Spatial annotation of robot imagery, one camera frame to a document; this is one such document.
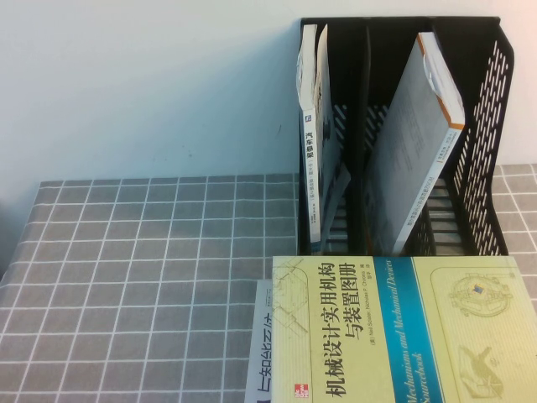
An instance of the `white book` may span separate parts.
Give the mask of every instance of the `white book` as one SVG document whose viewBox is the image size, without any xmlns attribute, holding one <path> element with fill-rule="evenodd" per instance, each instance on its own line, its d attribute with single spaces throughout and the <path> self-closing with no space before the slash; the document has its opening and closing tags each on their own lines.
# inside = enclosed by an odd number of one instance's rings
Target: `white book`
<svg viewBox="0 0 537 403">
<path fill-rule="evenodd" d="M 435 35 L 418 34 L 366 169 L 375 254 L 401 253 L 464 122 L 461 96 Z"/>
<path fill-rule="evenodd" d="M 313 253 L 321 251 L 326 233 L 323 228 L 330 228 L 333 221 L 327 212 L 331 205 L 337 206 L 336 199 L 341 198 L 350 180 L 349 175 L 341 175 L 347 170 L 341 162 L 341 139 L 336 135 L 331 104 L 328 27 L 323 28 L 315 48 L 316 32 L 316 25 L 303 27 L 296 77 Z M 342 186 L 341 192 L 334 191 L 336 185 Z"/>
<path fill-rule="evenodd" d="M 244 403 L 270 403 L 271 388 L 272 280 L 258 280 Z"/>
</svg>

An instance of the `black file organizer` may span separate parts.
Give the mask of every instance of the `black file organizer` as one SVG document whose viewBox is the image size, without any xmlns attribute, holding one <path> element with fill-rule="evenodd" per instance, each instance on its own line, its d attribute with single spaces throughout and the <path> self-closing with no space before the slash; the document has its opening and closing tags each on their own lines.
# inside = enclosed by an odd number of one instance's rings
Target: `black file organizer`
<svg viewBox="0 0 537 403">
<path fill-rule="evenodd" d="M 424 207 L 405 250 L 414 256 L 447 254 L 441 248 L 454 245 L 435 241 L 435 236 L 456 233 L 460 254 L 508 254 L 491 191 L 514 68 L 513 48 L 500 28 L 500 19 L 305 18 L 304 24 L 328 24 L 331 98 L 334 105 L 347 106 L 343 159 L 352 177 L 346 194 L 349 254 L 367 254 L 362 199 L 367 145 L 374 144 L 416 36 L 424 31 L 436 34 L 461 93 L 466 127 L 441 173 L 436 188 L 440 196 L 430 197 L 430 201 L 445 198 L 451 211 L 446 217 L 431 217 L 432 212 L 446 208 Z M 301 154 L 298 253 L 307 255 L 310 242 Z"/>
</svg>

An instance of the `book spine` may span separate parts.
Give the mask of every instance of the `book spine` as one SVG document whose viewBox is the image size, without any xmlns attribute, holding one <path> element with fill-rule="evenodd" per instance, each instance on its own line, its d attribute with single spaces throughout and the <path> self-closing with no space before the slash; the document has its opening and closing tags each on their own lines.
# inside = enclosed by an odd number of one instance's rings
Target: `book spine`
<svg viewBox="0 0 537 403">
<path fill-rule="evenodd" d="M 317 132 L 315 109 L 302 111 L 303 153 L 305 162 L 305 188 L 308 201 L 308 218 L 310 224 L 311 251 L 321 249 L 321 217 L 319 205 L 319 162 L 317 150 Z"/>
<path fill-rule="evenodd" d="M 425 177 L 424 183 L 418 192 L 418 195 L 410 209 L 409 215 L 406 217 L 404 226 L 395 241 L 394 249 L 392 250 L 392 255 L 396 256 L 401 253 L 403 250 L 406 240 L 409 238 L 410 232 L 414 227 L 414 224 L 418 217 L 420 216 L 421 210 L 423 209 L 424 204 L 427 202 L 430 193 L 435 186 L 436 180 L 440 176 L 444 165 L 446 164 L 447 158 L 450 156 L 453 147 L 455 146 L 456 140 L 459 138 L 461 130 L 458 128 L 448 128 L 444 141 L 436 154 L 434 162 Z"/>
</svg>

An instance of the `book illustration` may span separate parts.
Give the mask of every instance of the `book illustration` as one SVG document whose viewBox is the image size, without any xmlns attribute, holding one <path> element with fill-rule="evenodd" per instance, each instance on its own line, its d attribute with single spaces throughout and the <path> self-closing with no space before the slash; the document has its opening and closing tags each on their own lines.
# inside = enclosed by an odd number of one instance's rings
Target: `book illustration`
<svg viewBox="0 0 537 403">
<path fill-rule="evenodd" d="M 502 397 L 503 382 L 485 362 L 491 351 L 492 348 L 487 347 L 475 354 L 469 348 L 459 347 L 459 375 L 474 399 Z"/>
<path fill-rule="evenodd" d="M 468 274 L 453 285 L 450 298 L 466 317 L 495 317 L 509 308 L 513 295 L 496 276 Z"/>
<path fill-rule="evenodd" d="M 301 261 L 297 259 L 295 264 L 294 261 L 289 262 L 289 268 L 281 272 L 281 277 L 278 268 L 274 271 L 274 320 L 297 336 L 306 335 L 309 328 L 307 279 L 297 267 Z"/>
</svg>

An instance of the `book title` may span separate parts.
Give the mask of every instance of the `book title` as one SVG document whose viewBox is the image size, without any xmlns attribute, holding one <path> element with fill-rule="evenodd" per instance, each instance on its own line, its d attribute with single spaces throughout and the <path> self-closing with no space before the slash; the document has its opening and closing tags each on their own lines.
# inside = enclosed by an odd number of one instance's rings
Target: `book title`
<svg viewBox="0 0 537 403">
<path fill-rule="evenodd" d="M 324 322 L 321 330 L 326 367 L 325 392 L 331 397 L 343 397 L 347 390 L 342 341 L 352 338 L 359 342 L 363 331 L 356 266 L 344 263 L 336 268 L 332 263 L 322 263 L 318 270 L 321 318 Z M 342 311 L 338 307 L 338 297 L 343 301 Z"/>
</svg>

